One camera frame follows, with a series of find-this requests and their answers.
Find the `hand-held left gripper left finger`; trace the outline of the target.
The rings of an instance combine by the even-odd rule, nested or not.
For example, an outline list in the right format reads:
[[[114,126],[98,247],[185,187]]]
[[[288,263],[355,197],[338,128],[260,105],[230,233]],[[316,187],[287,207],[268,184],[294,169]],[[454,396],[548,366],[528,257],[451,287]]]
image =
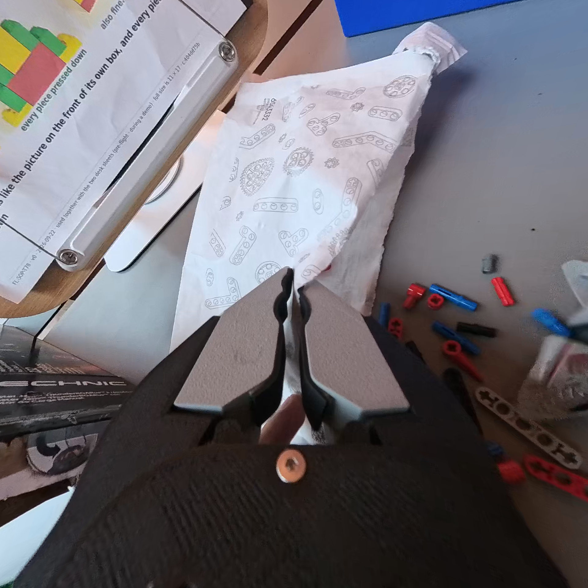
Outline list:
[[[282,399],[293,270],[283,268],[220,316],[175,408],[261,425]]]

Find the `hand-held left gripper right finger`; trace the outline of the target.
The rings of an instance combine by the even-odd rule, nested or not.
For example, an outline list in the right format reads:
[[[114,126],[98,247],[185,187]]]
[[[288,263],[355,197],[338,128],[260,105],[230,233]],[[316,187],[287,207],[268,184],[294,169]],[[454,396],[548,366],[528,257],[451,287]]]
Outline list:
[[[410,403],[364,317],[324,285],[298,290],[300,388],[313,430],[406,413]]]

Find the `black lego set box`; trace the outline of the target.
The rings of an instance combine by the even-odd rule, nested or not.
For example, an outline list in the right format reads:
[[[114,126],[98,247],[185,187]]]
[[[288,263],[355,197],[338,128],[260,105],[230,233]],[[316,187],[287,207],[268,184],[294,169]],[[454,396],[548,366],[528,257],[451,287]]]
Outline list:
[[[135,387],[1,326],[1,500],[76,479]]]

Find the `printed paper bag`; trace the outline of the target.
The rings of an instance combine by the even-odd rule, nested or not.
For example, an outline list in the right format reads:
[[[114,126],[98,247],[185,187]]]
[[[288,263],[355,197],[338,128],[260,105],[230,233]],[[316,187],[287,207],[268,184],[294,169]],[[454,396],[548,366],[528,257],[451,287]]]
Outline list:
[[[210,329],[207,342],[224,311],[291,268],[282,399],[290,392],[303,403],[298,290],[324,285],[364,317],[422,106],[434,76],[464,53],[426,23],[390,56],[242,85],[203,181],[171,350],[195,343],[198,327]],[[201,352],[182,368],[178,394]],[[202,417],[220,443],[258,443],[270,429],[268,420],[254,425],[180,410],[175,400],[174,409]]]

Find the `red lego beam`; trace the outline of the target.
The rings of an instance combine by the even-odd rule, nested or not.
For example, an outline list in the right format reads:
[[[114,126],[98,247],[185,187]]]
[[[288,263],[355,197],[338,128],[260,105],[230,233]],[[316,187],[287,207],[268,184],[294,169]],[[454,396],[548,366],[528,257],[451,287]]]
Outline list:
[[[587,478],[531,454],[523,456],[523,467],[537,480],[587,503]]]

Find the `blue plastic bin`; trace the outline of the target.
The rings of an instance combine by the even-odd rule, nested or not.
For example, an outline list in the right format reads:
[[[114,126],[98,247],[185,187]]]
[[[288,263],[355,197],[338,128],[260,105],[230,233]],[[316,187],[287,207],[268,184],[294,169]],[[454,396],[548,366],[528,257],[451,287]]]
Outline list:
[[[510,1],[335,1],[345,37],[477,11]]]

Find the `red lego claw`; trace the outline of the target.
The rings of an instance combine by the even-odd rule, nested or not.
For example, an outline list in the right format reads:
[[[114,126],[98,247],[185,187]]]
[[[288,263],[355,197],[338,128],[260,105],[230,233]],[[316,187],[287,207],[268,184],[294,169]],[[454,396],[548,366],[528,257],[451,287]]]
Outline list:
[[[477,382],[484,382],[484,378],[477,370],[472,361],[465,355],[462,346],[459,342],[454,340],[445,341],[442,345],[442,352],[453,364],[459,369],[467,373],[471,378]]]

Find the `light grey lego beam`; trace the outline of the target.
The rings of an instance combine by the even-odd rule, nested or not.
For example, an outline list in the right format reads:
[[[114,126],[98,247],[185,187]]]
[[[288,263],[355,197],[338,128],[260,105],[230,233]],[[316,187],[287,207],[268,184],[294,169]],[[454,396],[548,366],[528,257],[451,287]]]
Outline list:
[[[540,448],[560,466],[570,470],[579,470],[582,466],[583,459],[577,450],[540,426],[539,423],[523,417],[512,404],[493,390],[480,386],[475,390],[474,397],[481,406]]]

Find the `printed grey lego panel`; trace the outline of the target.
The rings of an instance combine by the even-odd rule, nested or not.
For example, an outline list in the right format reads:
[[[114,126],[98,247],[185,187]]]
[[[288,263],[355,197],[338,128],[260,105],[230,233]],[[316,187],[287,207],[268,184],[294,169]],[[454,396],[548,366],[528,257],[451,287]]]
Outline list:
[[[536,422],[587,415],[587,344],[546,337],[518,391],[516,407]]]

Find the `clear clip bar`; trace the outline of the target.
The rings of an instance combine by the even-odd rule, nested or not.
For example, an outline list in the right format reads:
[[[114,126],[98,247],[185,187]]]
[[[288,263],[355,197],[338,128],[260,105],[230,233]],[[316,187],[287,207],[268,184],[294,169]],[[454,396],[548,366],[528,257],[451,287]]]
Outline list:
[[[233,42],[217,42],[144,141],[127,169],[93,206],[56,254],[66,272],[89,268],[118,239],[224,99],[239,67]]]

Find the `printed instruction sheet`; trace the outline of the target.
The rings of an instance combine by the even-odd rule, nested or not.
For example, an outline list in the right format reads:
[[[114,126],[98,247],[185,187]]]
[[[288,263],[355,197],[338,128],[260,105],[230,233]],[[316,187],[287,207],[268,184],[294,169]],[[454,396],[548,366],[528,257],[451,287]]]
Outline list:
[[[1,297],[21,303],[247,1],[1,1]]]

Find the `instruction sheet on stand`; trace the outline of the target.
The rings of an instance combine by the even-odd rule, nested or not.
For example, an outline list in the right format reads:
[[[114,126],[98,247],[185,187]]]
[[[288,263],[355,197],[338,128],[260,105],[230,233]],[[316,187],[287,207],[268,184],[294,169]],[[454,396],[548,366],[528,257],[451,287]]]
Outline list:
[[[235,92],[237,83],[259,55],[266,39],[267,28],[268,3],[266,1],[250,1],[245,13],[225,36],[225,38],[233,42],[237,49],[239,67],[232,81],[229,83],[229,88],[225,91],[224,99],[217,107],[217,110],[225,101],[230,99],[231,95]],[[101,199],[102,197],[99,199],[98,204],[92,205],[92,207],[98,206]],[[24,318],[38,315],[66,302],[72,296],[78,294],[84,285],[91,280],[97,269],[101,267],[105,254],[99,254],[98,260],[92,263],[89,268],[75,273],[66,272],[58,266],[56,261],[52,262],[33,290],[26,295],[22,302],[16,304],[5,298],[1,298],[1,317]]]

